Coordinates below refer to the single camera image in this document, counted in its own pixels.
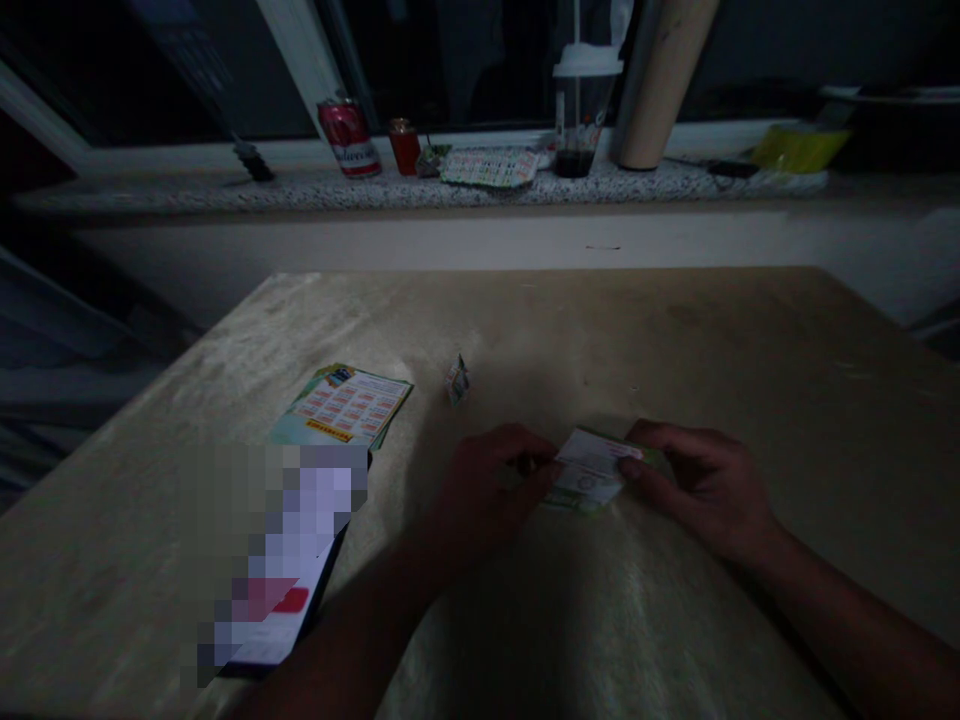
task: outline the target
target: paper card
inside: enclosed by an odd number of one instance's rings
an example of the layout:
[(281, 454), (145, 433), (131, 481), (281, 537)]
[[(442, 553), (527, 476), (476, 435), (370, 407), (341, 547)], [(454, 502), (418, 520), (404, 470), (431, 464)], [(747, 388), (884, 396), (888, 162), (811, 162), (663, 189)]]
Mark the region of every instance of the paper card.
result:
[(271, 433), (289, 445), (379, 447), (413, 385), (343, 364), (319, 370)]
[(644, 453), (623, 440), (576, 428), (557, 454), (557, 461), (565, 467), (543, 502), (585, 513), (598, 510), (623, 487), (617, 472), (617, 461), (622, 457), (643, 460)]
[(463, 355), (457, 355), (457, 361), (450, 366), (443, 384), (447, 388), (450, 404), (454, 407), (467, 397), (470, 392), (470, 371), (463, 362)]

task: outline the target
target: granite window sill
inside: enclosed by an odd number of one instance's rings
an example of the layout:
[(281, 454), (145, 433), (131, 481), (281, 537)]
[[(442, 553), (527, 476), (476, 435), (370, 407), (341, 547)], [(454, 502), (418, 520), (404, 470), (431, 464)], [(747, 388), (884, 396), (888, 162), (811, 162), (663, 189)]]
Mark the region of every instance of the granite window sill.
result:
[(826, 172), (786, 176), (761, 171), (740, 180), (669, 161), (655, 172), (631, 173), (598, 162), (586, 178), (567, 180), (541, 172), (530, 186), (489, 190), (405, 178), (395, 169), (361, 180), (330, 169), (281, 172), (263, 184), (241, 172), (75, 180), (24, 193), (15, 202), (25, 211), (60, 217), (596, 205), (810, 197), (825, 190), (827, 177)]

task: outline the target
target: table surface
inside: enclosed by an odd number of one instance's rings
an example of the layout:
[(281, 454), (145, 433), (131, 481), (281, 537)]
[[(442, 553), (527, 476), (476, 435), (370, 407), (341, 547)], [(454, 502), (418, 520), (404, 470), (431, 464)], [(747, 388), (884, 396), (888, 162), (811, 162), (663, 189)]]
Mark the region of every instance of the table surface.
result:
[[(453, 409), (457, 352), (474, 387)], [(788, 527), (960, 642), (960, 380), (823, 272), (279, 275), (0, 520), (0, 710), (178, 714), (178, 453), (263, 442), (332, 361), (416, 389), (331, 590), (420, 511), (460, 437), (519, 420), (560, 443), (648, 416), (744, 440)], [(236, 690), (217, 679), (194, 709)], [(438, 601), (381, 716), (504, 708), (838, 716), (727, 571), (626, 492), (594, 518), (536, 512)]]

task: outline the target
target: dark window glass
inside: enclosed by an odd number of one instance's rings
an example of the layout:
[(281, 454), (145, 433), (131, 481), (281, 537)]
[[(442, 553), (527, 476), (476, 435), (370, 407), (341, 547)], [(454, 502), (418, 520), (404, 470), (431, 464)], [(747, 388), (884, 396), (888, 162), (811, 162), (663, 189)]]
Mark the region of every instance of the dark window glass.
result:
[(955, 0), (724, 0), (680, 120), (814, 115), (822, 85), (960, 83)]
[(8, 0), (0, 56), (95, 147), (316, 137), (255, 0)]
[[(573, 42), (560, 0), (316, 0), (346, 90), (374, 131), (550, 127), (553, 66)], [(638, 10), (621, 52), (632, 47)], [(610, 43), (610, 0), (581, 1), (581, 40)], [(619, 84), (608, 124), (616, 119)]]

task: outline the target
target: white wall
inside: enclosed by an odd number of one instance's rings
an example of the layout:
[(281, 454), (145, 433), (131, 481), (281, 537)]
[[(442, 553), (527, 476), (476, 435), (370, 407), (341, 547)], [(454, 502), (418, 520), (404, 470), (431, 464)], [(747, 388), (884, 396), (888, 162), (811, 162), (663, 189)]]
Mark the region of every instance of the white wall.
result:
[(816, 265), (901, 324), (960, 295), (960, 206), (806, 201), (341, 213), (77, 235), (203, 327), (278, 271)]

